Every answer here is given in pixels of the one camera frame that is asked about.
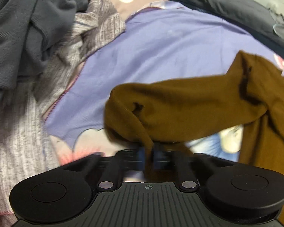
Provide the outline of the purple floral bed sheet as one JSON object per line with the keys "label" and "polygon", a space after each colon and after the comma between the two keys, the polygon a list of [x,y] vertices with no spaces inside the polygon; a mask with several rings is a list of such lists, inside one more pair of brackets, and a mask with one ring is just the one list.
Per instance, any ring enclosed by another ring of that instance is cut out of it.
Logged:
{"label": "purple floral bed sheet", "polygon": [[241,50],[267,58],[284,76],[284,59],[220,17],[175,2],[136,12],[124,33],[79,66],[48,114],[45,126],[60,164],[121,149],[104,129],[105,103],[115,86],[224,74]]}

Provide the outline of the grey striped cloth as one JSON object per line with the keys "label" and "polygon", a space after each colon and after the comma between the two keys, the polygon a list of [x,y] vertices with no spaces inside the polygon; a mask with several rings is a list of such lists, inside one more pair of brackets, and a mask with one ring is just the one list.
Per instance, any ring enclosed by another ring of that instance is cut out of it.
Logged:
{"label": "grey striped cloth", "polygon": [[125,23],[109,0],[90,0],[48,59],[44,71],[17,82],[0,100],[0,226],[16,217],[9,193],[20,181],[59,166],[43,115],[66,90],[77,67],[112,42]]}

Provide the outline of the dark grey pillow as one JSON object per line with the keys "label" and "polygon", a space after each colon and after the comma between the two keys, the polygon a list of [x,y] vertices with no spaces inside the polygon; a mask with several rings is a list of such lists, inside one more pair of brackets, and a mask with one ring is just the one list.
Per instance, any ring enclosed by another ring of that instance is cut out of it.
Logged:
{"label": "dark grey pillow", "polygon": [[284,16],[254,0],[171,0],[202,9],[247,30],[284,59]]}

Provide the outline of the dark grey fleece garment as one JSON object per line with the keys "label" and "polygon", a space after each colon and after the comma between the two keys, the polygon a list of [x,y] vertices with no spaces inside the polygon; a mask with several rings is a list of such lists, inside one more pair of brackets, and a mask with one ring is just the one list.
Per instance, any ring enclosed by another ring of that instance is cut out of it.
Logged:
{"label": "dark grey fleece garment", "polygon": [[0,0],[0,100],[18,81],[44,71],[89,1]]}

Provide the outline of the brown long-sleeve shirt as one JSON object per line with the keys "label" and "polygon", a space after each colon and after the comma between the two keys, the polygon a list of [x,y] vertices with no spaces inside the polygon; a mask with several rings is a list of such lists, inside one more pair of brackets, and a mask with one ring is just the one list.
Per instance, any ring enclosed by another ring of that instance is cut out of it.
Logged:
{"label": "brown long-sleeve shirt", "polygon": [[[145,148],[145,184],[109,193],[121,226],[284,226],[284,77],[240,51],[222,75],[115,87],[105,128]],[[238,162],[193,154],[186,142],[243,126]],[[153,149],[190,158],[197,190],[179,190],[153,168]]]}

